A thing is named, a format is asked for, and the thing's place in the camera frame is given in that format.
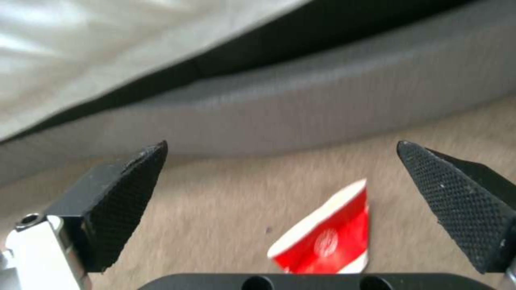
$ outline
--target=floor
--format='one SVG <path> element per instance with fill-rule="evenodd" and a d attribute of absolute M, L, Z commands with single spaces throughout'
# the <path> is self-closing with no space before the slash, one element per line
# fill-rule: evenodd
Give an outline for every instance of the floor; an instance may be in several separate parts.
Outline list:
<path fill-rule="evenodd" d="M 341 187 L 368 178 L 367 272 L 449 272 L 495 286 L 437 224 L 395 153 L 407 139 L 485 163 L 516 181 L 516 98 L 440 121 L 325 149 L 283 156 L 170 157 L 140 226 L 118 262 L 91 275 L 94 289 L 134 289 L 183 272 L 279 272 L 269 246 Z M 0 238 L 40 211 L 100 160 L 55 169 L 0 188 Z"/>

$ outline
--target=beige carpet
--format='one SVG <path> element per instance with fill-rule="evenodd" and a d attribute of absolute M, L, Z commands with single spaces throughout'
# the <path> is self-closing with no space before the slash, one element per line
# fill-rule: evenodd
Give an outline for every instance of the beige carpet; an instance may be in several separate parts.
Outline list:
<path fill-rule="evenodd" d="M 91 275 L 94 289 L 134 289 L 182 272 L 279 272 L 268 247 L 341 187 L 368 178 L 368 272 L 480 275 L 437 224 L 395 153 L 407 139 L 485 163 L 516 181 L 516 99 L 410 130 L 284 156 L 169 158 L 140 226 L 118 262 Z M 44 172 L 0 189 L 0 237 L 24 213 L 45 208 L 95 161 Z"/>

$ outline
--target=textured gripper pad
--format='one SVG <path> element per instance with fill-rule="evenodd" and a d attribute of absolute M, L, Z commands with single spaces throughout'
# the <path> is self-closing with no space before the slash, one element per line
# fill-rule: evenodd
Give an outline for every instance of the textured gripper pad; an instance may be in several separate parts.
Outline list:
<path fill-rule="evenodd" d="M 496 192 L 490 192 L 498 189 L 498 183 L 482 180 L 505 179 L 482 164 L 407 141 L 398 143 L 397 152 L 439 224 L 473 266 L 480 273 L 504 272 L 516 253 L 516 215 Z"/>
<path fill-rule="evenodd" d="M 99 269 L 111 266 L 140 223 L 167 154 L 166 143 L 148 147 L 129 161 L 120 178 L 85 213 Z"/>
<path fill-rule="evenodd" d="M 140 223 L 166 156 L 163 141 L 129 160 L 96 166 L 46 210 L 64 220 L 87 272 L 102 272 L 118 259 Z"/>

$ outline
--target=gray fabric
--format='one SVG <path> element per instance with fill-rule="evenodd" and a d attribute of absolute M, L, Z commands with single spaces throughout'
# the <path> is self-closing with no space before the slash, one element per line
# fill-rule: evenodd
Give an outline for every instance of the gray fabric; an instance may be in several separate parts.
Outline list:
<path fill-rule="evenodd" d="M 166 139 L 171 154 L 309 148 L 436 118 L 516 87 L 516 2 L 475 2 L 291 63 L 216 78 L 0 148 L 0 183 Z"/>

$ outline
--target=silver metal part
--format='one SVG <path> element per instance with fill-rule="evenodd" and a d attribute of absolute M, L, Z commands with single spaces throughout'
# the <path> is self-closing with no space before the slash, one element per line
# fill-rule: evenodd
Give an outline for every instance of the silver metal part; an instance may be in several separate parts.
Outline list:
<path fill-rule="evenodd" d="M 505 271 L 504 278 L 498 289 L 516 290 L 516 259 L 512 260 L 511 265 Z"/>
<path fill-rule="evenodd" d="M 21 290 L 16 263 L 11 251 L 0 253 L 0 288 Z"/>
<path fill-rule="evenodd" d="M 59 217 L 47 216 L 38 224 L 16 228 L 7 236 L 6 247 L 14 257 L 20 289 L 91 289 Z"/>

